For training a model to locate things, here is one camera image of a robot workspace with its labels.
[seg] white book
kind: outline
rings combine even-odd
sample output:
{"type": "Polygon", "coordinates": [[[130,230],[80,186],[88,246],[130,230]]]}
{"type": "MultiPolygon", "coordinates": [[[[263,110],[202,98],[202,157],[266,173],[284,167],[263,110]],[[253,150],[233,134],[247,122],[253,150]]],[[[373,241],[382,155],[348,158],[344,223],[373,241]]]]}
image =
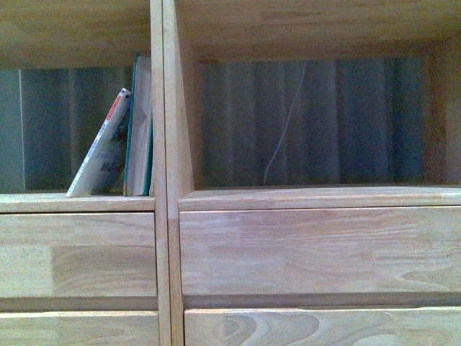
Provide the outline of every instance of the white book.
{"type": "Polygon", "coordinates": [[[123,88],[111,106],[67,197],[107,194],[125,163],[127,122],[123,121],[130,106],[131,92],[123,88]]]}
{"type": "Polygon", "coordinates": [[[136,56],[132,91],[123,190],[126,196],[152,195],[153,103],[150,56],[136,56]]]}

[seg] wooden drawer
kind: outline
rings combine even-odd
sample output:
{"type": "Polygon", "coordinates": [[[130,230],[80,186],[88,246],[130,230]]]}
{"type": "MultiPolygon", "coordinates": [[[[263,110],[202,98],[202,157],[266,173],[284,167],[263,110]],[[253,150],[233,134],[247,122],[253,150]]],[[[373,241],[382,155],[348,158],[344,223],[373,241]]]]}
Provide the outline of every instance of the wooden drawer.
{"type": "Polygon", "coordinates": [[[153,217],[0,215],[0,298],[156,296],[153,217]]]}
{"type": "Polygon", "coordinates": [[[155,312],[53,312],[0,314],[0,344],[158,345],[155,312]]]}
{"type": "Polygon", "coordinates": [[[460,308],[190,310],[186,346],[461,345],[460,308]]]}
{"type": "Polygon", "coordinates": [[[461,291],[461,207],[181,212],[186,296],[461,291]]]}

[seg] light wood surface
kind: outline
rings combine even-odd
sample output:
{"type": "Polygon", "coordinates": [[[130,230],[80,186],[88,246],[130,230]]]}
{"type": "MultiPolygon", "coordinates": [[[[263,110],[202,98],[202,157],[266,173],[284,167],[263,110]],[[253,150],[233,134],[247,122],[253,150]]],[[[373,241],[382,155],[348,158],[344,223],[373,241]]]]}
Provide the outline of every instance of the light wood surface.
{"type": "Polygon", "coordinates": [[[145,345],[158,343],[155,312],[0,314],[3,346],[145,345]]]}
{"type": "Polygon", "coordinates": [[[461,31],[459,1],[178,0],[177,6],[202,59],[382,55],[461,31]]]}
{"type": "Polygon", "coordinates": [[[153,213],[0,215],[0,297],[156,296],[153,213]]]}
{"type": "Polygon", "coordinates": [[[181,212],[183,292],[461,292],[461,207],[181,212]]]}
{"type": "Polygon", "coordinates": [[[460,187],[376,186],[194,191],[181,211],[459,205],[460,187]]]}
{"type": "Polygon", "coordinates": [[[0,195],[1,213],[72,213],[96,211],[153,211],[153,197],[94,196],[67,198],[65,193],[0,195]]]}
{"type": "Polygon", "coordinates": [[[164,24],[162,0],[151,0],[151,56],[153,101],[153,173],[156,196],[156,251],[160,345],[171,345],[171,307],[166,205],[164,24]]]}
{"type": "Polygon", "coordinates": [[[455,346],[460,308],[186,311],[187,346],[455,346]]]}
{"type": "Polygon", "coordinates": [[[131,66],[150,52],[149,1],[3,1],[0,68],[131,66]]]}
{"type": "Polygon", "coordinates": [[[184,344],[178,199],[194,190],[194,53],[177,16],[174,0],[164,0],[166,182],[171,297],[171,344],[184,344]]]}
{"type": "Polygon", "coordinates": [[[158,311],[157,299],[145,297],[0,298],[1,312],[158,311]]]}

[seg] cord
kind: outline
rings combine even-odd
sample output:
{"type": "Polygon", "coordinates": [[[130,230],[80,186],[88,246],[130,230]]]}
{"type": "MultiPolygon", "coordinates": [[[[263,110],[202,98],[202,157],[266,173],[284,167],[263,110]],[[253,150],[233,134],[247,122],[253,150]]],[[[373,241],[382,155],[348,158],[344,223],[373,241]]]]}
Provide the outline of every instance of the cord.
{"type": "Polygon", "coordinates": [[[285,137],[285,134],[287,133],[288,125],[290,124],[290,120],[291,120],[291,117],[292,117],[292,114],[293,114],[293,109],[295,108],[296,99],[299,96],[299,93],[301,91],[301,86],[303,85],[305,70],[306,70],[307,66],[308,66],[308,62],[305,61],[304,62],[304,67],[303,67],[303,73],[301,74],[300,84],[297,87],[295,97],[293,97],[293,102],[292,102],[291,107],[290,107],[290,111],[288,112],[287,120],[285,121],[285,128],[283,129],[282,135],[280,136],[279,143],[277,144],[277,147],[275,148],[274,154],[272,155],[271,159],[269,160],[269,163],[267,164],[266,169],[264,170],[264,178],[263,178],[263,182],[262,182],[263,185],[266,184],[267,174],[269,173],[269,168],[272,165],[272,163],[274,162],[275,157],[279,153],[280,146],[282,146],[283,138],[285,137]]]}

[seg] gray curtain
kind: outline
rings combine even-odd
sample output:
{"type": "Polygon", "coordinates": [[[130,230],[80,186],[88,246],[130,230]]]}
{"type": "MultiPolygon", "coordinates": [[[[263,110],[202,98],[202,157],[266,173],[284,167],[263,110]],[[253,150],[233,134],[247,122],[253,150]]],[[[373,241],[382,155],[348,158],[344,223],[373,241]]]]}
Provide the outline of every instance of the gray curtain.
{"type": "MultiPolygon", "coordinates": [[[[303,61],[202,65],[208,187],[262,185],[303,61]]],[[[423,179],[421,60],[308,61],[267,185],[423,179]]]]}
{"type": "Polygon", "coordinates": [[[67,190],[131,68],[0,71],[0,193],[67,190]]]}

